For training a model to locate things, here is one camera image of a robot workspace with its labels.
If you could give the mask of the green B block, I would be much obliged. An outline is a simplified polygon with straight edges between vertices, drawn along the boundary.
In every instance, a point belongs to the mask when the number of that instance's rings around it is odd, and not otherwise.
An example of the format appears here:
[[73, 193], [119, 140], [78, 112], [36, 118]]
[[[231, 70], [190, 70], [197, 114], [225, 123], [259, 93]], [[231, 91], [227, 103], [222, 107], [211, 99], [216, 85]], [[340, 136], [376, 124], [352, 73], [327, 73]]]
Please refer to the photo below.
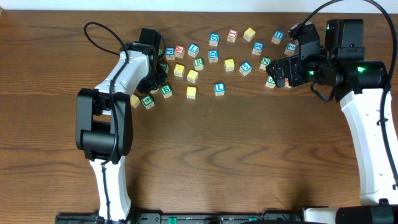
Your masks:
[[173, 95], [172, 88], [169, 84], [161, 86], [160, 90], [164, 98], [168, 98]]

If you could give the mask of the green R block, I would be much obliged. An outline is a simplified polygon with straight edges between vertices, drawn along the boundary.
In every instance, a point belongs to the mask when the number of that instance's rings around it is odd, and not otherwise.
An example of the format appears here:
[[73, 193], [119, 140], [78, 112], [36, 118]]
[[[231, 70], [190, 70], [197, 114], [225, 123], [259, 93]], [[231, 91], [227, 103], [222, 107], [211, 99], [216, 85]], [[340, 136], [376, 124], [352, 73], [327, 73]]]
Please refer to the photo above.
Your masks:
[[204, 61], [203, 61], [203, 59], [201, 57], [194, 59], [193, 60], [193, 66], [194, 66], [194, 69], [196, 71], [203, 70], [204, 69]]

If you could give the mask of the yellow O block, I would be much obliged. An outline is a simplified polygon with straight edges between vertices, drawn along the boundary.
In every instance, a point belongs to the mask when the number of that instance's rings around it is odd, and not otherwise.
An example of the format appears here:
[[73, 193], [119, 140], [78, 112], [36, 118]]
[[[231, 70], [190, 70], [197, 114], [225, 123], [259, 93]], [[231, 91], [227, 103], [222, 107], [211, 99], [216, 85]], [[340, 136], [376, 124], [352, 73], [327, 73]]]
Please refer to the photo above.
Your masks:
[[197, 95], [197, 88], [195, 86], [188, 86], [186, 96], [188, 99], [195, 99]]

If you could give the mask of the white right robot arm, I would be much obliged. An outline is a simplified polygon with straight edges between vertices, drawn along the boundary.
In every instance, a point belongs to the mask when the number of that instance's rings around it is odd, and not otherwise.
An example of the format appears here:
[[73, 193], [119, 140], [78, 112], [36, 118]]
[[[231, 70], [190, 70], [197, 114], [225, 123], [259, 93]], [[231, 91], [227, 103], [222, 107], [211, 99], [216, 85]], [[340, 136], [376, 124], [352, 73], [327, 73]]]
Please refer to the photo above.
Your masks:
[[325, 40], [307, 22], [289, 32], [297, 54], [287, 47], [284, 58], [273, 60], [267, 73], [277, 87], [304, 83], [327, 85], [330, 100], [340, 104], [348, 122], [360, 178], [357, 207], [305, 208], [305, 223], [396, 223], [397, 183], [391, 159], [397, 158], [397, 136], [391, 115], [391, 96], [384, 94], [386, 66], [366, 60], [361, 19], [333, 19]]

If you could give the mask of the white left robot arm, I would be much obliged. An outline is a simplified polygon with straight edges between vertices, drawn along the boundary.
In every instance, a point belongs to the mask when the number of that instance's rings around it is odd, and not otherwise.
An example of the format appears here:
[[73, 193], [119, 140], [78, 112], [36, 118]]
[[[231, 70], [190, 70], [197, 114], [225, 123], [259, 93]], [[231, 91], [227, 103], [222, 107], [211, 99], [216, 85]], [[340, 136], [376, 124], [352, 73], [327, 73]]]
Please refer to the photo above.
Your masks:
[[133, 140], [131, 96], [149, 93], [167, 78], [159, 65], [162, 36], [143, 28], [138, 41], [122, 42], [119, 60], [104, 81], [76, 98], [75, 141], [93, 168], [99, 193], [95, 223], [127, 223], [131, 199], [125, 160]]

